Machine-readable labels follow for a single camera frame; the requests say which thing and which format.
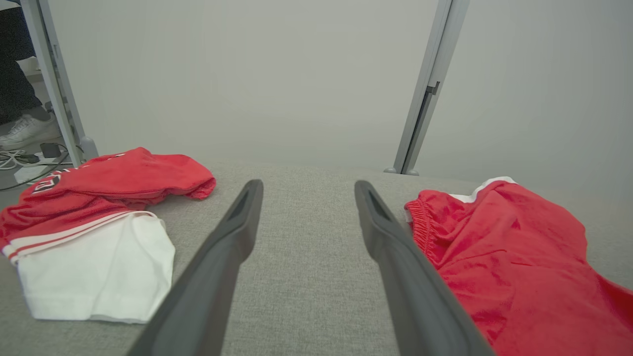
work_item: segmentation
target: red and white clothing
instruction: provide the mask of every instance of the red and white clothing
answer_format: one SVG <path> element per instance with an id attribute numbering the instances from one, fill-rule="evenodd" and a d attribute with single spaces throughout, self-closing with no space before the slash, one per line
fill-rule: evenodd
<path id="1" fill-rule="evenodd" d="M 509 177 L 422 191 L 413 238 L 498 355 L 632 355 L 633 292 L 586 259 L 584 226 Z"/>
<path id="2" fill-rule="evenodd" d="M 203 199 L 215 184 L 187 156 L 136 148 L 28 188 L 0 214 L 0 248 L 18 266 L 32 315 L 149 320 L 170 289 L 174 249 L 144 209 L 169 194 Z"/>

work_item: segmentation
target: red garment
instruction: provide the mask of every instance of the red garment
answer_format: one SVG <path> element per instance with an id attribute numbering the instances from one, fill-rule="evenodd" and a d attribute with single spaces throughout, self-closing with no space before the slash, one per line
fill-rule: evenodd
<path id="1" fill-rule="evenodd" d="M 498 355 L 633 355 L 633 292 L 587 263 L 584 226 L 518 184 L 422 191 L 415 242 Z"/>
<path id="2" fill-rule="evenodd" d="M 0 249 L 19 256 L 81 234 L 167 195 L 204 199 L 215 188 L 209 170 L 184 155 L 152 155 L 136 148 L 97 157 L 79 168 L 56 170 L 0 214 Z"/>

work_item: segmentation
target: white garment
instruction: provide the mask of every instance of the white garment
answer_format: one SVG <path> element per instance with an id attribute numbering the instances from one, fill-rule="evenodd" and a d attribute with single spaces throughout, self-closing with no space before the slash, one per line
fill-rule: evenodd
<path id="1" fill-rule="evenodd" d="M 36 319 L 147 322 L 172 285 L 175 249 L 164 223 L 133 213 L 20 258 Z"/>

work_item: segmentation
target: black cable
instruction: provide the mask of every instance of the black cable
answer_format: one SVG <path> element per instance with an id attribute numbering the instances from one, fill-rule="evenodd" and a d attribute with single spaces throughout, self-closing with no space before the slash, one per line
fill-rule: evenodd
<path id="1" fill-rule="evenodd" d="M 66 158 L 68 158 L 68 153 L 67 153 L 67 152 L 66 152 L 66 155 L 64 156 L 64 158 L 60 159 L 60 161 L 59 161 L 59 162 L 58 162 L 58 163 L 57 163 L 57 164 L 56 164 L 53 168 L 51 168 L 50 170 L 48 170 L 47 172 L 44 172 L 44 173 L 42 173 L 41 175 L 38 175 L 38 176 L 37 176 L 37 177 L 35 177 L 35 178 L 31 178 L 31 179 L 29 179 L 29 180 L 27 180 L 27 181 L 25 181 L 25 182 L 18 183 L 18 184 L 14 185 L 14 186 L 6 187 L 6 188 L 0 188 L 0 191 L 7 191 L 7 190 L 9 190 L 9 189 L 17 188 L 17 187 L 19 187 L 19 186 L 23 186 L 23 185 L 24 185 L 24 184 L 26 184 L 26 183 L 30 183 L 30 182 L 32 182 L 32 181 L 34 181 L 34 180 L 36 180 L 36 179 L 40 179 L 41 177 L 44 177 L 45 175 L 48 175 L 49 173 L 51 173 L 52 171 L 54 171 L 54 170 L 55 170 L 55 168 L 59 167 L 62 163 L 64 163 L 64 160 L 65 160 Z"/>

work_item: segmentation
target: shoe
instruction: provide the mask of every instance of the shoe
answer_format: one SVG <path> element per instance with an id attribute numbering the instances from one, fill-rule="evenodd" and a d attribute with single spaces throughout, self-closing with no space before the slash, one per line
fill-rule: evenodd
<path id="1" fill-rule="evenodd" d="M 60 136 L 57 120 L 54 117 L 42 121 L 24 114 L 15 122 L 8 134 L 0 136 L 0 147 L 10 151 Z"/>

